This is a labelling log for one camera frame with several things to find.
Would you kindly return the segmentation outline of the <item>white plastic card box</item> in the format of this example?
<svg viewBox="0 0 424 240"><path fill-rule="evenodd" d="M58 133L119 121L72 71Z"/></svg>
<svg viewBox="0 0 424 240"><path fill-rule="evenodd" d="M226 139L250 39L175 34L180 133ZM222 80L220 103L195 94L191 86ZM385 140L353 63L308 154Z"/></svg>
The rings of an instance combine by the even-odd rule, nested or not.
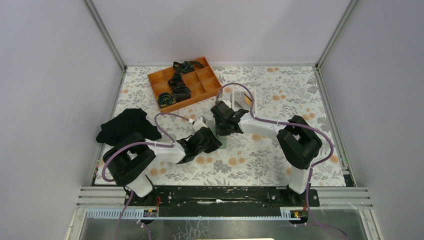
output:
<svg viewBox="0 0 424 240"><path fill-rule="evenodd" d="M244 110L252 110L254 111L257 106L257 100L256 100L256 91L251 91L253 98L255 99L254 102L250 96L250 94L246 90L240 90L240 89L234 89L231 94L231 108L234 111L237 111L239 109Z"/></svg>

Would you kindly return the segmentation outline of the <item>black cloth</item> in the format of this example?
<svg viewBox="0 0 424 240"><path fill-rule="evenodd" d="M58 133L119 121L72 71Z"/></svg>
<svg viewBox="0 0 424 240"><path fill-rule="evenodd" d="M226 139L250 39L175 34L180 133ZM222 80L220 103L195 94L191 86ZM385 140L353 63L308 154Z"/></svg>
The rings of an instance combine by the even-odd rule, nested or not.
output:
<svg viewBox="0 0 424 240"><path fill-rule="evenodd" d="M134 133L156 141L162 138L158 128L147 119L141 108L127 108L122 113L100 125L101 131L95 140L100 144L115 146Z"/></svg>

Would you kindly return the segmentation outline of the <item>green leather card holder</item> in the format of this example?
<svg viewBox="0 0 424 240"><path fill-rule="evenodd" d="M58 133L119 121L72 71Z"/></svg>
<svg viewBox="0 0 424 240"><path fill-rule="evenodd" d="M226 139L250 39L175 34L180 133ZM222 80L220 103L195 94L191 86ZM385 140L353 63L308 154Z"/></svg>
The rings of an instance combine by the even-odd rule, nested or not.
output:
<svg viewBox="0 0 424 240"><path fill-rule="evenodd" d="M226 149L227 148L227 136L219 136L217 134L215 126L211 127L211 131L212 131L214 137L221 143L219 149Z"/></svg>

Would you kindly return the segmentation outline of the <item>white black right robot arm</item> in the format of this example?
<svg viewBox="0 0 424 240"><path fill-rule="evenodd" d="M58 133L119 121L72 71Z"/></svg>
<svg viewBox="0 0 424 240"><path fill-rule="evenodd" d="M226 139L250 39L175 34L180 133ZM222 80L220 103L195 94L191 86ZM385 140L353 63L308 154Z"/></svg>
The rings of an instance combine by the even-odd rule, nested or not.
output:
<svg viewBox="0 0 424 240"><path fill-rule="evenodd" d="M288 122L278 122L255 116L247 109L233 110L223 101L218 101L210 111L219 136L256 134L278 142L291 165L287 201L299 206L307 199L305 190L311 164L319 155L323 143L301 116L294 115Z"/></svg>

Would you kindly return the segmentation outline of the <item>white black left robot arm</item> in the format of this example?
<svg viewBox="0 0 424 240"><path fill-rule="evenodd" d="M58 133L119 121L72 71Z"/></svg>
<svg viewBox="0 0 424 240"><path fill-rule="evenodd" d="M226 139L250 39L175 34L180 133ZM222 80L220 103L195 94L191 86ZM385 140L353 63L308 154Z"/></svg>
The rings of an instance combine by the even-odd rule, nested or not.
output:
<svg viewBox="0 0 424 240"><path fill-rule="evenodd" d="M148 206L155 200L154 185L144 174L150 164L189 163L197 155L209 154L221 146L222 143L209 127L201 127L193 135L174 143L151 141L140 133L133 133L103 155L103 169L112 176L104 180L128 188L142 205Z"/></svg>

